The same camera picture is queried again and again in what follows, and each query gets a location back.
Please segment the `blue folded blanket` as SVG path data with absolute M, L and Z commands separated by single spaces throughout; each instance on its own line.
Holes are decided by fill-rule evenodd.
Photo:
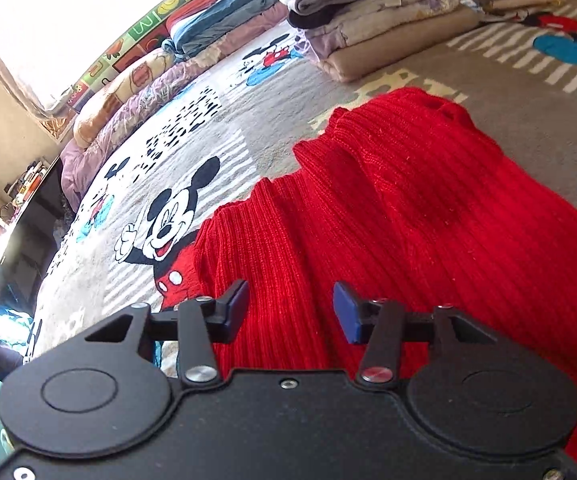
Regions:
M 217 0 L 191 18 L 184 18 L 180 25 L 172 25 L 169 37 L 162 42 L 162 48 L 174 55 L 177 61 L 189 60 L 277 2 L 278 0 Z

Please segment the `purple floral quilt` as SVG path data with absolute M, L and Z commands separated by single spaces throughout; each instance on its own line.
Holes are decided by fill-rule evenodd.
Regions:
M 77 210 L 90 185 L 110 155 L 148 118 L 168 104 L 186 86 L 224 58 L 244 47 L 287 18 L 289 9 L 275 3 L 270 9 L 238 26 L 188 61 L 174 64 L 146 88 L 132 96 L 83 150 L 72 139 L 62 151 L 62 191 L 72 210 Z

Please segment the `yellow patterned pillow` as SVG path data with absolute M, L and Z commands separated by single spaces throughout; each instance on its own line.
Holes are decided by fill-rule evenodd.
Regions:
M 83 150 L 88 148 L 115 113 L 174 62 L 174 53 L 157 48 L 129 65 L 83 105 L 75 120 L 75 143 Z

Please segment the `colourful alphabet headboard mat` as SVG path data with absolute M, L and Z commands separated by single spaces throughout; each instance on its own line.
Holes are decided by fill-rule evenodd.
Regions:
M 69 75 L 52 99 L 41 127 L 58 143 L 84 103 L 126 67 L 158 48 L 168 35 L 169 15 L 195 0 L 92 0 L 76 5 L 72 30 L 58 48 L 57 64 Z

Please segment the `left stack of folded clothes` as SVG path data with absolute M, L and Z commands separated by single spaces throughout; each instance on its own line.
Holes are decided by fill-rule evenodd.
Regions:
M 469 32 L 479 14 L 462 0 L 280 0 L 296 50 L 338 81 L 351 81 Z

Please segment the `Mickey Mouse grey blanket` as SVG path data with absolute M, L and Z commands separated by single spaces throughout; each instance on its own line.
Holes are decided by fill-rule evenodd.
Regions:
M 543 53 L 577 35 L 577 0 L 484 22 L 351 81 L 296 50 L 279 23 L 186 86 L 98 170 L 49 266 L 27 354 L 36 358 L 134 302 L 174 307 L 198 286 L 182 238 L 262 178 L 333 110 L 415 87 L 467 108 L 528 173 L 577 208 L 577 63 Z

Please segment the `red knit sweater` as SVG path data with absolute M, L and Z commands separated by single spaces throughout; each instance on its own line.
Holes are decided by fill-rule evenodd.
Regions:
M 577 385 L 577 210 L 532 179 L 467 111 L 415 88 L 339 108 L 296 144 L 293 174 L 259 181 L 200 228 L 204 294 L 244 278 L 234 368 L 358 370 L 332 307 L 344 281 L 415 310 L 456 306 Z M 577 428 L 567 452 L 577 460 Z

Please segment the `dark desk with clutter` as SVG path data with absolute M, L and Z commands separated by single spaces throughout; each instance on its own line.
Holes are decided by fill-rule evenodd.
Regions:
M 69 209 L 61 187 L 63 163 L 54 160 L 14 222 L 0 255 L 0 304 L 34 315 L 37 297 L 58 243 L 54 230 Z

